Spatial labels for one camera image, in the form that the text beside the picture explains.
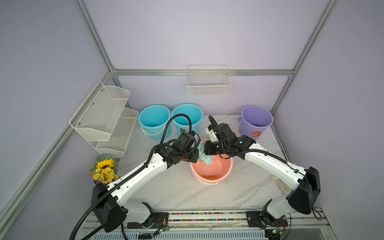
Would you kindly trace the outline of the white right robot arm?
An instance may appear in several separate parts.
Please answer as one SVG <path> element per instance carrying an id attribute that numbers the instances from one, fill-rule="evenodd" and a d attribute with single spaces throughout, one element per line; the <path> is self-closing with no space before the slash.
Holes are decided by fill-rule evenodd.
<path id="1" fill-rule="evenodd" d="M 206 155 L 226 155 L 247 160 L 267 170 L 291 189 L 289 193 L 269 200 L 264 205 L 258 217 L 262 224 L 271 226 L 292 212 L 305 215 L 315 213 L 314 204 L 321 192 L 318 170 L 287 162 L 248 136 L 237 137 L 227 124 L 211 124 L 206 128 L 206 133 L 210 137 L 204 147 Z"/>

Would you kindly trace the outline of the teal bucket being wiped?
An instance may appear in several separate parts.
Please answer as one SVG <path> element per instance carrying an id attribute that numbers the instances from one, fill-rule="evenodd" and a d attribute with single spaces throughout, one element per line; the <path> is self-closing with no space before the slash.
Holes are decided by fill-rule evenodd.
<path id="1" fill-rule="evenodd" d="M 138 122 L 145 135 L 153 140 L 160 141 L 170 118 L 171 111 L 167 107 L 153 105 L 139 113 Z"/>

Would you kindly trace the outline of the pink plastic bucket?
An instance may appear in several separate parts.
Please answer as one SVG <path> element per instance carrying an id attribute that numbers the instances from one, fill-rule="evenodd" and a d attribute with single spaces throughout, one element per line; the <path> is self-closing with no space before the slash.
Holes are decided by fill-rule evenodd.
<path id="1" fill-rule="evenodd" d="M 200 144 L 205 143 L 208 139 L 204 139 Z M 201 183 L 206 185 L 217 185 L 229 176 L 233 168 L 233 158 L 227 155 L 213 155 L 213 163 L 209 166 L 198 161 L 190 163 L 190 168 L 194 177 Z"/>

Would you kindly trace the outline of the teal bucket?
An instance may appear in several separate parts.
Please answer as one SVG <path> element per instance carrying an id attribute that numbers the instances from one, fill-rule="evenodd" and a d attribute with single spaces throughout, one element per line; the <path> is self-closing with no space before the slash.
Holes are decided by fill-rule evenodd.
<path id="1" fill-rule="evenodd" d="M 200 126 L 204 120 L 204 114 L 201 108 L 193 104 L 182 104 L 172 111 L 172 116 L 177 114 L 187 115 L 191 119 L 192 131 L 197 134 L 200 132 Z M 177 117 L 173 119 L 173 123 L 175 124 L 177 133 L 180 133 L 181 129 L 189 130 L 189 121 L 185 117 Z"/>

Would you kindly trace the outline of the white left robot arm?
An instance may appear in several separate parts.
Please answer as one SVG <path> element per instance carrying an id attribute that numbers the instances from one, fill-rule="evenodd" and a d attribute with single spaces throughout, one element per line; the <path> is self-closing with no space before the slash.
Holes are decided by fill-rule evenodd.
<path id="1" fill-rule="evenodd" d="M 150 227 L 154 211 L 148 203 L 131 207 L 129 198 L 156 175 L 181 161 L 196 163 L 200 143 L 194 131 L 182 131 L 176 140 L 161 143 L 150 152 L 148 159 L 139 167 L 110 184 L 97 184 L 93 189 L 91 212 L 100 223 L 100 229 L 109 233 L 130 218 L 131 222 Z"/>

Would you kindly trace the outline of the mint green microfibre cloth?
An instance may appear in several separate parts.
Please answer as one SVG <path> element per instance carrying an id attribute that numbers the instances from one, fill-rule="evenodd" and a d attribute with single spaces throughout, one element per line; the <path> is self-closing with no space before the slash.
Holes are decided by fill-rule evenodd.
<path id="1" fill-rule="evenodd" d="M 213 163 L 213 156 L 212 155 L 206 155 L 205 152 L 205 143 L 199 144 L 198 151 L 199 151 L 199 161 L 203 164 L 209 166 Z"/>

